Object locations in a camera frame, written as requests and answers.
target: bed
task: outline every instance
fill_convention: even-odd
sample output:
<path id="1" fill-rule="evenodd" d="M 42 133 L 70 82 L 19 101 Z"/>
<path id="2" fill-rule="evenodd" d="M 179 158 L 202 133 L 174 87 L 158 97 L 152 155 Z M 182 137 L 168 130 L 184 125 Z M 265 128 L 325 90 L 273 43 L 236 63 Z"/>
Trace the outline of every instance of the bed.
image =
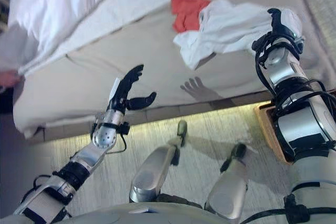
<path id="1" fill-rule="evenodd" d="M 27 138 L 39 127 L 91 121 L 92 115 L 106 108 L 114 79 L 140 63 L 145 66 L 143 76 L 130 97 L 154 90 L 158 95 L 150 110 L 128 114 L 129 119 L 142 118 L 139 122 L 179 116 L 182 106 L 189 104 L 205 105 L 264 90 L 248 51 L 215 55 L 195 71 L 186 67 L 172 43 L 175 17 L 169 0 L 118 0 L 115 5 L 116 1 L 102 0 L 71 36 L 49 52 L 47 60 L 26 72 L 25 82 L 16 87 L 14 120 Z M 334 88 L 334 61 L 319 43 L 303 0 L 229 1 L 294 9 L 303 20 L 306 37 L 301 57 L 304 70 L 309 77 L 321 79 L 328 89 Z M 109 22 L 116 12 L 122 20 Z"/>

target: mattress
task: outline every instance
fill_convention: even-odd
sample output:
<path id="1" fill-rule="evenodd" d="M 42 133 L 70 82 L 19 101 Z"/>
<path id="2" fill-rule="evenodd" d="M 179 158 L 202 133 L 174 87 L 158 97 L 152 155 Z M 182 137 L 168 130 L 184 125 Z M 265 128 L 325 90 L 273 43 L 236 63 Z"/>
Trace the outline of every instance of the mattress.
<path id="1" fill-rule="evenodd" d="M 334 61 L 321 48 L 302 0 L 229 1 L 294 9 L 303 20 L 306 37 L 302 67 L 309 77 L 334 88 Z M 173 21 L 169 5 L 162 6 L 27 76 L 22 91 L 16 90 L 16 127 L 29 136 L 39 126 L 103 111 L 114 79 L 140 63 L 145 66 L 143 76 L 129 97 L 156 91 L 151 108 L 219 100 L 264 89 L 255 73 L 254 57 L 247 51 L 215 55 L 200 68 L 190 70 L 172 43 L 176 35 Z"/>

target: white duvet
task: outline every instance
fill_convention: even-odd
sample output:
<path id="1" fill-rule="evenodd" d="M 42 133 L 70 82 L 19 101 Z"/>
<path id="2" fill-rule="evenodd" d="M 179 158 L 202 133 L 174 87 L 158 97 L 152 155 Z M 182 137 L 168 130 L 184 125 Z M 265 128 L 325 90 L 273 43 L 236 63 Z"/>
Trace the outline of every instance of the white duvet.
<path id="1" fill-rule="evenodd" d="M 27 30 L 29 40 L 34 43 L 35 40 L 38 41 L 36 54 L 31 55 L 31 58 L 26 54 L 21 57 L 24 60 L 19 62 L 21 66 L 19 73 L 27 76 L 65 54 L 141 18 L 169 1 L 10 0 L 9 26 L 16 26 L 16 29 L 9 29 L 9 32 L 16 33 L 14 30 L 20 30 L 24 37 Z M 24 51 L 27 45 L 22 41 L 20 43 Z M 12 55 L 10 52 L 17 50 L 13 48 L 7 51 Z"/>
<path id="2" fill-rule="evenodd" d="M 38 41 L 20 73 L 44 61 L 102 0 L 10 0 L 9 29 L 20 26 Z"/>

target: black wire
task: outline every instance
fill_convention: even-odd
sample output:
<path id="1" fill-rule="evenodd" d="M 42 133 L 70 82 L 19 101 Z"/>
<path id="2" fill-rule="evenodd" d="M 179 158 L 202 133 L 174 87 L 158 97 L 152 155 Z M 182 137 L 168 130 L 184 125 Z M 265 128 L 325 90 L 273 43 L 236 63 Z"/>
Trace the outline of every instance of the black wire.
<path id="1" fill-rule="evenodd" d="M 279 108 L 279 110 L 276 112 L 276 113 L 277 113 L 277 116 L 282 116 L 282 115 L 284 115 L 284 113 L 290 111 L 294 106 L 297 106 L 298 104 L 301 104 L 301 103 L 303 103 L 303 102 L 306 102 L 307 99 L 312 98 L 312 97 L 316 97 L 316 96 L 318 96 L 318 95 L 320 95 L 320 96 L 322 96 L 322 97 L 327 97 L 327 98 L 329 98 L 329 99 L 333 102 L 334 106 L 336 105 L 336 98 L 335 98 L 333 95 L 331 95 L 331 94 L 329 94 L 329 93 L 327 93 L 327 92 L 325 92 L 325 91 L 316 91 L 316 92 L 314 92 L 314 93 L 307 94 L 307 95 L 305 95 L 305 96 L 299 98 L 299 99 L 296 100 L 295 102 L 293 102 L 293 103 L 291 103 L 290 105 L 288 105 L 287 107 L 285 107 L 285 109 Z"/>
<path id="2" fill-rule="evenodd" d="M 46 174 L 41 174 L 41 175 L 38 175 L 35 179 L 34 179 L 34 182 L 33 182 L 33 189 L 36 189 L 36 181 L 39 179 L 39 178 L 50 178 L 50 175 L 46 175 Z"/>
<path id="3" fill-rule="evenodd" d="M 28 197 L 29 194 L 31 194 L 33 191 L 36 191 L 41 185 L 36 185 L 36 181 L 41 178 L 41 177 L 44 177 L 44 178 L 50 178 L 50 175 L 46 175 L 46 174 L 41 174 L 41 175 L 38 175 L 35 179 L 34 179 L 34 182 L 33 182 L 33 187 L 28 190 L 24 196 L 22 197 L 22 200 L 20 202 L 20 204 L 26 200 L 26 198 Z"/>
<path id="4" fill-rule="evenodd" d="M 297 92 L 300 91 L 302 88 L 304 88 L 305 86 L 307 86 L 307 85 L 309 85 L 309 84 L 311 84 L 311 83 L 313 83 L 313 82 L 317 82 L 317 83 L 320 85 L 322 91 L 325 91 L 325 90 L 326 90 L 324 84 L 323 84 L 320 80 L 317 80 L 317 79 L 311 79 L 311 80 L 309 80 L 309 81 L 304 82 L 302 85 L 300 85 L 299 87 L 297 87 L 296 89 L 294 89 L 288 96 L 282 98 L 279 102 L 277 102 L 278 105 L 277 105 L 276 109 L 279 110 L 279 109 L 280 109 L 279 107 L 281 107 L 282 104 L 283 104 L 288 98 L 290 98 L 293 94 L 297 93 Z"/>
<path id="5" fill-rule="evenodd" d="M 106 152 L 106 154 L 122 153 L 122 152 L 126 151 L 127 144 L 126 144 L 125 138 L 124 138 L 123 134 L 120 134 L 120 136 L 121 136 L 122 141 L 124 142 L 124 149 L 122 149 L 120 151 L 115 151 L 115 152 Z"/>
<path id="6" fill-rule="evenodd" d="M 252 215 L 251 217 L 247 218 L 246 220 L 244 220 L 240 224 L 246 224 L 246 223 L 249 223 L 251 221 L 254 221 L 256 219 L 260 219 L 260 218 L 263 218 L 263 217 L 268 217 L 268 216 L 273 216 L 273 215 L 285 215 L 285 214 L 286 214 L 285 209 L 266 210 L 266 211 L 258 212 L 256 214 Z"/>
<path id="7" fill-rule="evenodd" d="M 295 43 L 295 41 L 290 36 L 288 36 L 286 34 L 277 34 L 277 33 L 269 34 L 266 37 L 263 46 L 259 47 L 259 50 L 256 51 L 255 62 L 256 62 L 257 75 L 258 75 L 259 79 L 261 80 L 261 82 L 264 84 L 264 86 L 269 90 L 269 92 L 271 92 L 273 97 L 276 97 L 276 93 L 273 90 L 273 88 L 270 86 L 268 81 L 266 80 L 266 78 L 265 78 L 265 76 L 264 76 L 264 74 L 263 74 L 263 72 L 260 68 L 260 63 L 261 62 L 264 63 L 266 61 L 267 57 L 268 57 L 268 54 L 270 53 L 270 52 L 267 52 L 266 55 L 265 55 L 265 51 L 267 50 L 267 46 L 270 45 L 276 39 L 279 39 L 279 38 L 285 38 L 291 43 L 291 45 L 293 47 L 293 50 L 291 50 L 291 53 L 298 60 L 299 60 L 299 54 L 302 53 L 302 50 L 298 47 L 298 45 Z"/>
<path id="8" fill-rule="evenodd" d="M 315 208 L 308 208 L 308 213 L 310 215 L 321 215 L 321 214 L 336 214 L 336 208 L 334 207 L 315 207 Z M 251 221 L 263 218 L 263 217 L 268 217 L 268 216 L 274 216 L 274 215 L 285 215 L 286 210 L 285 209 L 271 209 L 271 210 L 266 210 L 262 212 L 258 212 L 251 217 L 247 218 L 240 224 L 247 224 Z"/>
<path id="9" fill-rule="evenodd" d="M 26 194 L 22 197 L 20 204 L 26 200 L 29 194 L 31 194 L 33 191 L 36 191 L 40 186 L 41 185 L 38 185 L 36 188 L 31 188 L 30 190 L 28 190 L 28 192 L 26 192 Z"/>

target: wooden floor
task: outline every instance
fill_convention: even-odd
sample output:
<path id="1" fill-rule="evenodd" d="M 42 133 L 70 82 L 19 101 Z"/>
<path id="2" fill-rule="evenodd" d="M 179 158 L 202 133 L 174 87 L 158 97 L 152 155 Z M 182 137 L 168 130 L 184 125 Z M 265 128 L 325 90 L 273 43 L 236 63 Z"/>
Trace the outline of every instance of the wooden floor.
<path id="1" fill-rule="evenodd" d="M 132 127 L 126 138 L 127 151 L 107 156 L 78 191 L 68 210 L 73 215 L 80 215 L 128 202 L 130 182 L 137 168 L 156 147 L 176 136 L 180 119 L 188 123 L 187 144 L 181 150 L 179 166 L 170 168 L 163 193 L 203 205 L 219 177 L 223 161 L 232 147 L 242 142 L 249 148 L 245 158 L 249 189 L 243 219 L 258 211 L 282 208 L 283 197 L 289 194 L 288 167 L 279 163 L 266 146 L 253 112 L 255 106 L 246 105 Z M 89 136 L 85 135 L 48 143 L 52 150 L 52 169 L 59 170 L 69 156 L 89 141 Z M 270 217 L 258 223 L 277 222 L 275 217 Z"/>

